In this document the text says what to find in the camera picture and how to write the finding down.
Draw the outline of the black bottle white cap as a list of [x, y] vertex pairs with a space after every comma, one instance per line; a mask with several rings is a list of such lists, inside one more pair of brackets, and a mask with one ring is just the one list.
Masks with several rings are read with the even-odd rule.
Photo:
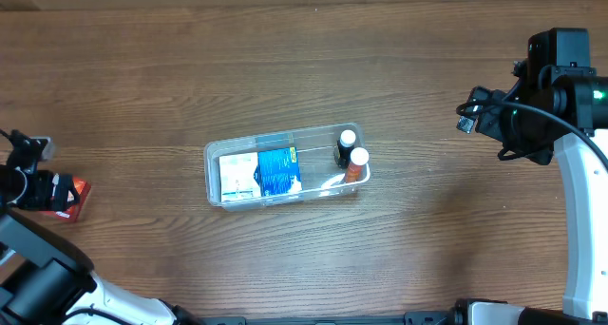
[[353, 130], [347, 129], [340, 133], [334, 150], [334, 160], [340, 168], [348, 167], [355, 142], [356, 134]]

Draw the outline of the red medicine box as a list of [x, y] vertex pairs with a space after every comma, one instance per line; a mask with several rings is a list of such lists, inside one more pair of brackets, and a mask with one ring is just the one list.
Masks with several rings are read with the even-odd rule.
[[73, 189], [67, 193], [69, 207], [66, 211], [45, 210], [43, 215], [67, 222], [76, 222], [84, 209], [91, 184], [81, 178], [73, 177]]

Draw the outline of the blue medicine box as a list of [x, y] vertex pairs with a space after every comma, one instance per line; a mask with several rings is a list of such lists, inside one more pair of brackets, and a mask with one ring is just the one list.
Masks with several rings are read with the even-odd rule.
[[258, 152], [257, 159], [264, 197], [297, 194], [303, 189], [294, 146]]

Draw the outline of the white medicine box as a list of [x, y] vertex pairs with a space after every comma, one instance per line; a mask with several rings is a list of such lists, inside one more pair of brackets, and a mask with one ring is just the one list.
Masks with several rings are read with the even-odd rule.
[[256, 152], [220, 156], [220, 199], [244, 201], [261, 196]]

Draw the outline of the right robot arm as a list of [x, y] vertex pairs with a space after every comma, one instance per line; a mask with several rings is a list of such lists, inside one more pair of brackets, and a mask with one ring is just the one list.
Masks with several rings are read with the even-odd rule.
[[508, 91], [474, 87], [459, 130], [501, 143], [499, 160], [556, 161], [566, 210], [568, 267], [559, 311], [460, 299], [449, 324], [604, 324], [607, 321], [607, 80], [591, 65], [587, 29], [531, 36]]

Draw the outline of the orange bottle white cap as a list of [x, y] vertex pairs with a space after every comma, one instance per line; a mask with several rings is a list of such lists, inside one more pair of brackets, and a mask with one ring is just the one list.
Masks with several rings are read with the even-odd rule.
[[356, 182], [370, 159], [370, 154], [363, 147], [356, 147], [352, 150], [350, 161], [345, 173], [344, 181], [346, 183]]

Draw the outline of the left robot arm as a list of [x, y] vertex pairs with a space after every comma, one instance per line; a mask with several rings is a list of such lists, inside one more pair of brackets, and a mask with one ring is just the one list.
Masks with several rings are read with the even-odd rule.
[[134, 295], [100, 278], [91, 259], [71, 242], [14, 212], [80, 201], [70, 176], [31, 176], [1, 168], [1, 267], [22, 261], [1, 275], [3, 324], [197, 324], [181, 307]]

